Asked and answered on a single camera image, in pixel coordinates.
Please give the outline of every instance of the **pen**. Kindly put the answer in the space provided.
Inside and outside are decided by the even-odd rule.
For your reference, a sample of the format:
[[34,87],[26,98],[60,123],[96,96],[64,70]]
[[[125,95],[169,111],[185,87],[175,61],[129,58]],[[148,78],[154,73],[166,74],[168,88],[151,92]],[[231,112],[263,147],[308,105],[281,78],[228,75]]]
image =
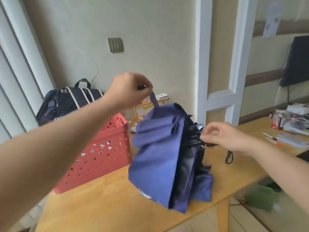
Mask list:
[[269,138],[271,138],[272,140],[277,140],[276,138],[274,138],[273,136],[270,136],[269,134],[267,134],[267,133],[263,133],[264,135],[266,135],[267,137],[269,137]]
[[274,140],[271,140],[270,138],[266,138],[267,140],[269,140],[269,141],[271,141],[272,143],[274,143],[274,144],[276,144],[277,146],[280,146],[280,147],[282,147],[282,145],[281,144],[279,144],[279,143],[276,143]]

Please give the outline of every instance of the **black screen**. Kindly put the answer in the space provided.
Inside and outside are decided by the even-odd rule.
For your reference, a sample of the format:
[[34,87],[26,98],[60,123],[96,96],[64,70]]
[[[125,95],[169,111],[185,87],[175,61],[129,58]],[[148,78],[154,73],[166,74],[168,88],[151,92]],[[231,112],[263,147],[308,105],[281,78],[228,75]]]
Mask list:
[[306,80],[309,80],[309,36],[297,36],[291,44],[280,85],[285,87]]

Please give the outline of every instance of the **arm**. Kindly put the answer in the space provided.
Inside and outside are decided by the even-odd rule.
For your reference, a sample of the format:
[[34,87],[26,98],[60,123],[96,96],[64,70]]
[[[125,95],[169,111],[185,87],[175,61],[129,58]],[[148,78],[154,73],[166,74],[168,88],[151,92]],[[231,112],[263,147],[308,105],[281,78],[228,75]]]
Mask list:
[[224,122],[212,122],[207,125],[201,139],[254,158],[309,215],[309,163]]
[[[148,88],[137,90],[138,85]],[[0,231],[6,231],[45,197],[113,115],[152,92],[141,74],[115,77],[99,100],[0,145]]]

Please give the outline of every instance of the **red plastic basket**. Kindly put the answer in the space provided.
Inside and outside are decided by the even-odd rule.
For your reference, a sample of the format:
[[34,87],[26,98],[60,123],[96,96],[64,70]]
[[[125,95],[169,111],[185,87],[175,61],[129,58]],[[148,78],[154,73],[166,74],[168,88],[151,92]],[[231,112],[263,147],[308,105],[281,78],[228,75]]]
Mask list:
[[119,113],[110,119],[54,187],[60,194],[131,163],[128,124]]

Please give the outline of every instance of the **paper on wall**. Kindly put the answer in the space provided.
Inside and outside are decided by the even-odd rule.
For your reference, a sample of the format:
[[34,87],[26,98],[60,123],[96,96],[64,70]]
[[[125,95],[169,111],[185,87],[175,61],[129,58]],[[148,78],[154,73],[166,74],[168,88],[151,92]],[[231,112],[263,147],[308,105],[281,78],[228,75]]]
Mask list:
[[272,1],[269,4],[263,37],[276,35],[282,15],[282,5],[281,1]]

